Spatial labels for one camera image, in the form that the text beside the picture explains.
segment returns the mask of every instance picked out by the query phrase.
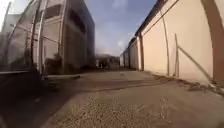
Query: blue sky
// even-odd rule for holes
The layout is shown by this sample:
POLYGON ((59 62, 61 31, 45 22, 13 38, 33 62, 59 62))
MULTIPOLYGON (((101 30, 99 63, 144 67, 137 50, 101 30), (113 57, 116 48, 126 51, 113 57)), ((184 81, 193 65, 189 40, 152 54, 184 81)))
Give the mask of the blue sky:
POLYGON ((156 0, 85 0, 96 27, 96 53, 120 55, 156 0))

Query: window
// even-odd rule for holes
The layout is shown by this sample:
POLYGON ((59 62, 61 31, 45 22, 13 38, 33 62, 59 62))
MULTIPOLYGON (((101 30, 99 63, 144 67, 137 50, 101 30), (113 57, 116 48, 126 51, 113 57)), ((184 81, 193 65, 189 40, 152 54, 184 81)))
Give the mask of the window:
POLYGON ((80 29, 82 33, 86 32, 84 23, 82 22, 81 18, 73 10, 70 11, 70 19, 80 29))
MULTIPOLYGON (((50 19, 52 17, 59 16, 60 15, 60 11, 61 11, 61 5, 60 4, 52 6, 52 7, 49 7, 49 8, 47 8, 47 13, 46 13, 46 17, 45 18, 46 19, 50 19)), ((38 22, 40 22, 40 20, 41 20, 42 13, 43 13, 43 10, 40 11, 40 13, 38 15, 38 19, 37 19, 38 22)))

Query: sky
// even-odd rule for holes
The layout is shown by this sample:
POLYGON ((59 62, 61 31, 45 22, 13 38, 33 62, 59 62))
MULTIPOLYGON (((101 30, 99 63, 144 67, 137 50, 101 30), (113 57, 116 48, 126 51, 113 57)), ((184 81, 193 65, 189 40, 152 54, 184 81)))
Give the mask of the sky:
POLYGON ((95 22, 97 54, 118 56, 156 0, 85 0, 95 22))
POLYGON ((8 7, 9 2, 11 2, 11 8, 9 13, 19 14, 22 13, 25 7, 28 5, 30 0, 1 0, 0 4, 0 31, 2 28, 2 23, 8 7))

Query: concrete ground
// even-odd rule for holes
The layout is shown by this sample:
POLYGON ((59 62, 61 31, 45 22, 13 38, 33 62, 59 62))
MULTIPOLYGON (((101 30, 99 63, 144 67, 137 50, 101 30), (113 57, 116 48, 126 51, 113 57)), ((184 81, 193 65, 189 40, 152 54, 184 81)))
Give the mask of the concrete ground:
POLYGON ((224 98, 137 71, 62 81, 5 109, 8 128, 224 128, 224 98))

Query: pole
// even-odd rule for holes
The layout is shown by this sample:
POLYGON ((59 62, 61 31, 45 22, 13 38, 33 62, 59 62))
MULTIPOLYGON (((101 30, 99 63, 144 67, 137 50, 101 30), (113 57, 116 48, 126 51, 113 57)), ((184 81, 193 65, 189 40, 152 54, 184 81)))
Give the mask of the pole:
POLYGON ((46 0, 44 10, 41 16, 41 21, 40 21, 40 29, 39 29, 39 35, 38 35, 38 44, 37 44, 37 69, 39 70, 40 74, 43 74, 43 28, 44 28, 44 20, 45 20, 45 15, 47 12, 47 6, 48 6, 48 1, 46 0))
POLYGON ((33 66, 33 45, 34 45, 34 36, 35 36, 35 31, 36 31, 36 23, 37 23, 37 18, 38 18, 38 15, 39 15, 39 10, 40 10, 40 4, 42 3, 42 0, 39 0, 38 1, 38 5, 37 5, 37 9, 36 9, 36 12, 35 12, 35 16, 34 16, 34 19, 33 19, 33 23, 32 23, 32 29, 31 29, 31 37, 30 37, 30 64, 31 64, 31 67, 33 66))
POLYGON ((8 7, 6 9, 6 12, 5 12, 5 17, 4 17, 4 20, 3 20, 3 26, 2 26, 2 32, 4 33, 4 30, 5 30, 5 26, 6 26, 6 20, 7 20, 7 17, 8 17, 8 14, 9 14, 9 9, 11 7, 11 2, 9 2, 8 4, 8 7))
POLYGON ((0 63, 2 63, 4 66, 7 65, 7 63, 8 63, 7 62, 7 58, 8 58, 8 52, 7 52, 8 51, 8 46, 7 46, 8 35, 5 32, 5 27, 6 27, 6 20, 7 20, 7 17, 8 17, 10 7, 11 7, 11 2, 9 2, 8 7, 6 9, 2 29, 0 30, 0 32, 2 33, 2 42, 0 44, 0 48, 1 48, 2 51, 6 51, 6 52, 3 52, 3 53, 2 53, 2 51, 0 51, 1 52, 0 54, 2 55, 2 56, 0 56, 1 57, 0 61, 2 61, 0 63))

